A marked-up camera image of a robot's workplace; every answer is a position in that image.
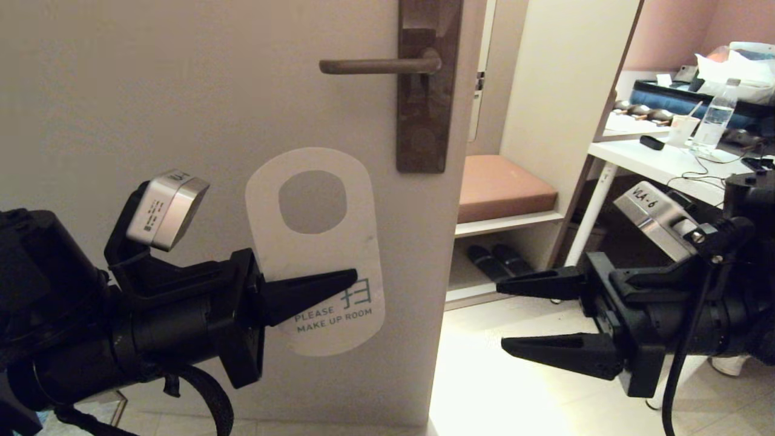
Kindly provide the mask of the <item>white sneaker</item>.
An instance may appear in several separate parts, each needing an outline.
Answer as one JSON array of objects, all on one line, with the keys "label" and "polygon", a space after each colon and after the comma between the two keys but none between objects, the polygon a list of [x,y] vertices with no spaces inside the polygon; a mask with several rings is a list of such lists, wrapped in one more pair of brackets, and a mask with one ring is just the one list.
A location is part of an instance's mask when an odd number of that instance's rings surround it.
[{"label": "white sneaker", "polygon": [[733,358],[710,358],[710,365],[720,374],[728,377],[739,377],[744,365],[750,359],[749,355],[742,355]]}]

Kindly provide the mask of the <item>white shelf bench unit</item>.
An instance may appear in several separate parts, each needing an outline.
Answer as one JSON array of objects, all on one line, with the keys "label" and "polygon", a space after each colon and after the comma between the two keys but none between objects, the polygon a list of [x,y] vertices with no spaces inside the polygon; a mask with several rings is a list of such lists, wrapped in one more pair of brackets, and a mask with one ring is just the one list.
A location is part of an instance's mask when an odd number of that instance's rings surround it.
[{"label": "white shelf bench unit", "polygon": [[556,191],[530,213],[459,223],[445,309],[501,300],[473,245],[511,246],[553,267],[589,171],[643,0],[489,0],[465,164],[499,161]]}]

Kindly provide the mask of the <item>dark blue tray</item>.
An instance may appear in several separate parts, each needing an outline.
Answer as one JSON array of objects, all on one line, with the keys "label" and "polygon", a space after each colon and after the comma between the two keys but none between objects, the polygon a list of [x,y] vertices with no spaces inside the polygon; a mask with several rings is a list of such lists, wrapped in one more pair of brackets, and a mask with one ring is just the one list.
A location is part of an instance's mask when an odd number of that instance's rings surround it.
[{"label": "dark blue tray", "polygon": [[[687,115],[698,102],[702,102],[694,114],[701,119],[705,116],[713,96],[637,80],[628,99],[633,104],[646,105],[653,110],[668,110],[678,115]],[[727,128],[747,130],[760,136],[775,136],[775,107],[739,101]]]}]

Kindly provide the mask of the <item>white paper sheet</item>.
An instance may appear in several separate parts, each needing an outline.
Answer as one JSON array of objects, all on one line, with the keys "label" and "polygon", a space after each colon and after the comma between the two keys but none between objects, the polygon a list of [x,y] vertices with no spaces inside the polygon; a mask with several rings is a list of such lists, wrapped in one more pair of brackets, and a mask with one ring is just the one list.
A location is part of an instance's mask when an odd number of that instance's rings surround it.
[{"label": "white paper sheet", "polygon": [[670,126],[661,126],[648,119],[635,119],[626,113],[620,114],[612,111],[608,114],[608,119],[602,132],[603,136],[627,136],[640,134],[667,134]]}]

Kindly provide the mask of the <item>beige room door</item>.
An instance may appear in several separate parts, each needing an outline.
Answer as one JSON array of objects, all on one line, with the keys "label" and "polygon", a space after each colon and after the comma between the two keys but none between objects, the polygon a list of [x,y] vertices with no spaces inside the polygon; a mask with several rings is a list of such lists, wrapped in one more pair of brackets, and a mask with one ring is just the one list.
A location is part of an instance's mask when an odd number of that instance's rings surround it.
[{"label": "beige room door", "polygon": [[245,188],[274,157],[329,147],[371,177],[386,315],[364,344],[308,358],[269,329],[263,377],[235,390],[238,418],[325,434],[423,434],[466,155],[486,0],[463,0],[443,174],[395,165],[397,80],[322,74],[321,59],[392,58],[398,0],[0,0],[0,210],[50,210],[89,259],[127,197],[178,168],[210,182],[164,260],[252,246]]}]

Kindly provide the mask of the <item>white plastic bag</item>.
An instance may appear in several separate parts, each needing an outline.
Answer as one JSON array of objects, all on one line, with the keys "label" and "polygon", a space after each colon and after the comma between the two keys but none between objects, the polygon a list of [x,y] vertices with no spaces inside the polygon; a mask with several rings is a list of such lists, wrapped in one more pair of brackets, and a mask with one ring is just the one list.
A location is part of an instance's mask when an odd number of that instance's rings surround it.
[{"label": "white plastic bag", "polygon": [[731,42],[707,57],[695,54],[697,78],[703,80],[698,92],[717,96],[727,80],[739,80],[739,102],[775,107],[775,44]]}]

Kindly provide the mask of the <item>white paper cup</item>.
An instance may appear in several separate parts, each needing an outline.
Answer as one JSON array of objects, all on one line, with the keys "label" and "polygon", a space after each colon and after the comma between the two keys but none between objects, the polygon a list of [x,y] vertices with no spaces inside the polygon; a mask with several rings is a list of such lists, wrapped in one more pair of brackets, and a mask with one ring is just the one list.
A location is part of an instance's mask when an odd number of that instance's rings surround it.
[{"label": "white paper cup", "polygon": [[695,113],[702,107],[702,102],[698,102],[692,110],[686,115],[673,115],[670,131],[664,143],[671,147],[686,147],[686,141],[700,124],[700,119],[695,117]]}]

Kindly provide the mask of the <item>blue and white door hanger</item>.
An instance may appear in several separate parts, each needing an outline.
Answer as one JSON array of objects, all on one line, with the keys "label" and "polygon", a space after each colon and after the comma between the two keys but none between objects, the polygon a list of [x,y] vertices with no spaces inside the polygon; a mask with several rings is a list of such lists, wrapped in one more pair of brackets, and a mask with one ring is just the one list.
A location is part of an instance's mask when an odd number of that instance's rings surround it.
[{"label": "blue and white door hanger", "polygon": [[285,152],[252,174],[245,202],[260,269],[269,281],[357,271],[348,289],[280,323],[291,350],[327,357],[376,335],[386,304],[365,166],[326,147]]}]

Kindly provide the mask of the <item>clear plastic water bottle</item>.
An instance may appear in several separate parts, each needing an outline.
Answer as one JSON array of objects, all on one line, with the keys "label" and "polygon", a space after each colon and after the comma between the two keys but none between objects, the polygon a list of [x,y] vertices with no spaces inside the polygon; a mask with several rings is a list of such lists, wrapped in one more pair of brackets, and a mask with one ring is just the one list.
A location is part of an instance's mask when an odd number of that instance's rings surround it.
[{"label": "clear plastic water bottle", "polygon": [[715,96],[697,128],[690,151],[709,156],[721,141],[738,102],[739,78],[728,78],[722,92]]}]

